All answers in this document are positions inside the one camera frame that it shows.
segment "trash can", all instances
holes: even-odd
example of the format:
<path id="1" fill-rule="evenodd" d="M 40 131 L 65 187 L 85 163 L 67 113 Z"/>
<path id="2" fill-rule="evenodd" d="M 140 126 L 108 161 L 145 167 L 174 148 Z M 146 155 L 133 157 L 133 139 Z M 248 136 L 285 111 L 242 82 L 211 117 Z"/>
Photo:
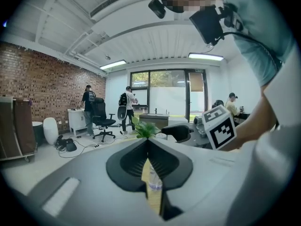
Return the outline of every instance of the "trash can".
<path id="1" fill-rule="evenodd" d="M 44 135 L 47 142 L 50 145 L 54 145 L 58 138 L 58 129 L 56 120 L 54 118 L 48 117 L 43 122 Z"/>
<path id="2" fill-rule="evenodd" d="M 32 122 L 34 137 L 36 138 L 37 146 L 42 145 L 44 140 L 43 123 L 38 121 Z"/>

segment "glass door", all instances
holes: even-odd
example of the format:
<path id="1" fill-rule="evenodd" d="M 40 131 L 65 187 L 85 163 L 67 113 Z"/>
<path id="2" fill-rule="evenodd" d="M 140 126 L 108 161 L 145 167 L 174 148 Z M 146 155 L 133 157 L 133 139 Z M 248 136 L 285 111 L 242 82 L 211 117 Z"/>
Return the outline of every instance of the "glass door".
<path id="1" fill-rule="evenodd" d="M 186 119 L 193 123 L 194 117 L 207 110 L 206 74 L 204 70 L 187 70 L 186 79 Z"/>
<path id="2" fill-rule="evenodd" d="M 148 113 L 149 110 L 149 72 L 132 73 L 130 84 L 138 103 L 133 104 L 134 117 Z"/>
<path id="3" fill-rule="evenodd" d="M 169 114 L 185 117 L 184 70 L 150 71 L 150 111 L 152 114 Z"/>

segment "tree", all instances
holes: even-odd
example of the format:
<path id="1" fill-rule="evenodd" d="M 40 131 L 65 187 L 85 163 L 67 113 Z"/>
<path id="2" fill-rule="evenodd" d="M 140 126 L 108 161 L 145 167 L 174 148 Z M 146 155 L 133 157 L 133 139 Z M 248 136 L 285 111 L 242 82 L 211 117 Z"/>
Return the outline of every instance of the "tree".
<path id="1" fill-rule="evenodd" d="M 184 81 L 183 71 L 151 71 L 151 87 L 185 87 L 185 84 L 178 83 Z M 132 74 L 132 83 L 135 87 L 148 86 L 148 72 Z"/>

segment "ceiling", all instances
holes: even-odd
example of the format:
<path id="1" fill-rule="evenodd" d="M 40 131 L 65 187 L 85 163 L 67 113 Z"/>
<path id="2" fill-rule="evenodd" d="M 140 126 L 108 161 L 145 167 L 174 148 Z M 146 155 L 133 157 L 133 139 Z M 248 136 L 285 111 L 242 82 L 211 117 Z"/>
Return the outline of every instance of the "ceiling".
<path id="1" fill-rule="evenodd" d="M 115 2 L 91 18 L 90 13 L 106 1 Z M 190 52 L 210 50 L 189 21 L 192 13 L 167 11 L 160 20 L 148 8 L 149 1 L 24 0 L 8 20 L 1 39 L 104 76 L 118 68 L 103 72 L 100 66 L 122 59 L 130 64 L 187 58 Z M 226 60 L 237 53 L 232 37 L 226 37 L 210 51 Z"/>

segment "bottle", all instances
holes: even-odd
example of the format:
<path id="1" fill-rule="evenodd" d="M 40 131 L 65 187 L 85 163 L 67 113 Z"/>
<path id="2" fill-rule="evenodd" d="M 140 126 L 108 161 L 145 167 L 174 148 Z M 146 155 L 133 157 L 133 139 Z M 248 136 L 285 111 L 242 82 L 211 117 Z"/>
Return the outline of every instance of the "bottle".
<path id="1" fill-rule="evenodd" d="M 149 187 L 153 191 L 162 189 L 162 181 L 160 180 L 152 165 L 150 165 Z"/>

